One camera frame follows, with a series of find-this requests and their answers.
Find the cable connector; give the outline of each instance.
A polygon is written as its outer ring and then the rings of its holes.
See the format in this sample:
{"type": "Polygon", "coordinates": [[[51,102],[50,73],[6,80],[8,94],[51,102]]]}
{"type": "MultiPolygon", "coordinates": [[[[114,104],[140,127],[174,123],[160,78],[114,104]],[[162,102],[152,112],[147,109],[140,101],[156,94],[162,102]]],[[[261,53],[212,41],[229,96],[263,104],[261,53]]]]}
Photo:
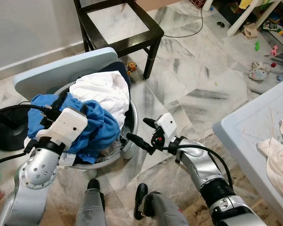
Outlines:
{"type": "Polygon", "coordinates": [[[42,107],[41,112],[42,112],[42,115],[44,117],[46,117],[48,120],[50,120],[52,122],[57,120],[57,118],[62,113],[61,111],[56,110],[56,109],[54,109],[54,108],[52,108],[51,106],[48,106],[48,105],[46,105],[45,107],[42,107]]]}
{"type": "Polygon", "coordinates": [[[146,150],[149,153],[149,155],[153,155],[153,153],[156,150],[156,148],[154,148],[151,145],[149,145],[147,142],[145,142],[138,135],[135,135],[135,134],[132,134],[132,133],[127,133],[126,137],[127,137],[127,139],[131,140],[133,143],[135,143],[140,148],[146,150]]]}

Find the small toy figure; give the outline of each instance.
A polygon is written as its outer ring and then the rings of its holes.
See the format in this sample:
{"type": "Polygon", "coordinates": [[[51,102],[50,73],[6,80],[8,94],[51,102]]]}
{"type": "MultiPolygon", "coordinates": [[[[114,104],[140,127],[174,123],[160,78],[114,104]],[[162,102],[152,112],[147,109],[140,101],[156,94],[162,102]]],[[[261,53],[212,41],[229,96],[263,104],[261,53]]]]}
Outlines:
{"type": "Polygon", "coordinates": [[[253,80],[262,81],[267,77],[266,67],[262,62],[253,62],[251,65],[252,71],[249,74],[249,77],[253,80]]]}
{"type": "Polygon", "coordinates": [[[130,75],[131,72],[135,72],[137,70],[137,65],[134,62],[129,62],[127,66],[127,74],[130,75]]]}
{"type": "Polygon", "coordinates": [[[256,41],[255,45],[255,50],[258,51],[260,49],[260,42],[256,41]]]}
{"type": "Polygon", "coordinates": [[[276,55],[277,55],[277,49],[278,49],[278,46],[274,46],[274,47],[273,47],[273,50],[272,50],[272,52],[271,52],[271,55],[276,56],[276,55]]]}

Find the plush toy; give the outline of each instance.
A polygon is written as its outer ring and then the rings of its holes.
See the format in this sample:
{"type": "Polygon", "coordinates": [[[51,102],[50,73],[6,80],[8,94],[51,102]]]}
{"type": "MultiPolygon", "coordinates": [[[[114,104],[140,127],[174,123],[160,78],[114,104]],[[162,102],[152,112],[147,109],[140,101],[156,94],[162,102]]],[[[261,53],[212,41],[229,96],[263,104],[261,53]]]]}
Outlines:
{"type": "Polygon", "coordinates": [[[253,80],[262,81],[267,77],[266,67],[263,66],[262,62],[253,62],[252,71],[249,74],[249,77],[253,80]]]}
{"type": "Polygon", "coordinates": [[[129,62],[127,66],[127,74],[130,75],[131,72],[135,72],[137,70],[137,65],[134,62],[129,62]]]}

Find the chair leg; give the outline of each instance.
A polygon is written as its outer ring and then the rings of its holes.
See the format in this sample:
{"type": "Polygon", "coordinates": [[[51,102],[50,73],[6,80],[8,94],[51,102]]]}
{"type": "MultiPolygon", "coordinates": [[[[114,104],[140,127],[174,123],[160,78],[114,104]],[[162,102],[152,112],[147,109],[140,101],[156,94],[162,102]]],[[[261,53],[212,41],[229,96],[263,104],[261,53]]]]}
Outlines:
{"type": "Polygon", "coordinates": [[[143,73],[144,79],[148,79],[150,77],[152,67],[153,67],[153,64],[154,64],[154,60],[155,60],[155,57],[156,57],[156,54],[157,54],[157,50],[159,48],[160,40],[161,40],[161,38],[156,39],[155,42],[150,46],[150,50],[149,50],[149,53],[148,53],[148,59],[147,59],[147,63],[146,63],[146,66],[145,66],[145,71],[143,73]]]}
{"type": "Polygon", "coordinates": [[[250,15],[253,9],[258,6],[261,0],[253,0],[251,4],[246,8],[246,10],[242,13],[242,15],[238,18],[238,20],[227,30],[226,35],[228,37],[232,37],[239,27],[244,23],[246,18],[250,15]]]}
{"type": "Polygon", "coordinates": [[[261,24],[266,20],[266,18],[271,14],[271,12],[276,8],[276,6],[280,3],[280,0],[274,1],[266,10],[265,12],[259,17],[259,19],[256,21],[255,25],[256,28],[259,28],[261,24]]]}
{"type": "Polygon", "coordinates": [[[87,42],[88,36],[87,36],[83,26],[81,25],[81,23],[80,23],[80,26],[81,26],[81,32],[82,32],[83,44],[84,44],[85,52],[89,52],[89,46],[88,46],[88,42],[87,42]]]}
{"type": "Polygon", "coordinates": [[[212,3],[213,3],[213,0],[207,0],[202,7],[203,11],[209,11],[212,3]]]}

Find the black cable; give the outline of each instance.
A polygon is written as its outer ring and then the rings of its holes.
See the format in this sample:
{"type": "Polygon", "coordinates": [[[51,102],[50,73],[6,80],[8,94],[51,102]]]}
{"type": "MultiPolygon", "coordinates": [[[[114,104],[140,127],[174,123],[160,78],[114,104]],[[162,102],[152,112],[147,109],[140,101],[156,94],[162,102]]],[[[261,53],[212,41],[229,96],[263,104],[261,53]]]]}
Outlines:
{"type": "Polygon", "coordinates": [[[40,107],[37,105],[12,105],[12,106],[1,108],[0,113],[8,111],[8,110],[16,109],[16,108],[34,108],[40,111],[44,110],[44,107],[40,107]]]}
{"type": "MultiPolygon", "coordinates": [[[[37,110],[40,110],[40,111],[44,111],[44,110],[50,111],[50,109],[47,109],[47,108],[41,107],[41,106],[37,106],[37,105],[21,105],[21,104],[18,104],[18,105],[13,105],[13,106],[8,106],[8,107],[1,108],[0,109],[0,113],[8,111],[8,110],[13,110],[13,109],[16,109],[16,108],[34,108],[34,109],[37,109],[37,110]]],[[[24,156],[27,153],[28,152],[25,150],[23,153],[12,155],[12,156],[0,159],[0,163],[2,163],[4,161],[7,161],[7,160],[11,160],[11,159],[15,159],[15,158],[24,156]]]]}
{"type": "Polygon", "coordinates": [[[225,161],[223,160],[223,158],[220,155],[218,155],[213,150],[211,150],[207,147],[200,146],[200,145],[178,145],[178,146],[174,146],[174,147],[160,147],[160,146],[155,145],[153,140],[151,140],[151,144],[154,148],[156,148],[158,150],[173,150],[173,149],[178,149],[178,148],[199,148],[199,149],[205,150],[205,151],[213,154],[215,157],[217,157],[221,161],[222,165],[224,166],[225,171],[226,171],[226,175],[227,175],[227,179],[228,179],[228,184],[233,189],[233,181],[232,181],[231,173],[230,173],[225,161]]]}
{"type": "Polygon", "coordinates": [[[193,36],[195,34],[198,34],[201,31],[202,27],[203,27],[202,8],[200,9],[200,14],[201,14],[201,28],[196,33],[190,34],[190,35],[186,35],[186,36],[177,36],[177,37],[176,36],[169,36],[169,35],[165,35],[165,34],[164,34],[164,36],[169,37],[169,38],[185,38],[185,37],[190,37],[190,36],[193,36]]]}
{"type": "Polygon", "coordinates": [[[15,155],[6,157],[6,158],[3,158],[3,159],[0,159],[0,163],[7,161],[7,160],[15,159],[15,158],[18,158],[18,157],[22,157],[24,155],[26,155],[26,153],[20,153],[20,154],[15,154],[15,155]]]}
{"type": "Polygon", "coordinates": [[[25,100],[25,101],[20,102],[18,105],[23,104],[23,103],[25,103],[25,102],[30,102],[30,101],[25,100]]]}
{"type": "MultiPolygon", "coordinates": [[[[22,101],[22,102],[20,102],[18,105],[23,104],[23,103],[25,103],[25,102],[29,102],[29,101],[28,101],[28,100],[22,101]]],[[[11,113],[12,113],[12,111],[10,111],[10,112],[7,114],[6,117],[8,118],[11,113]]]]}

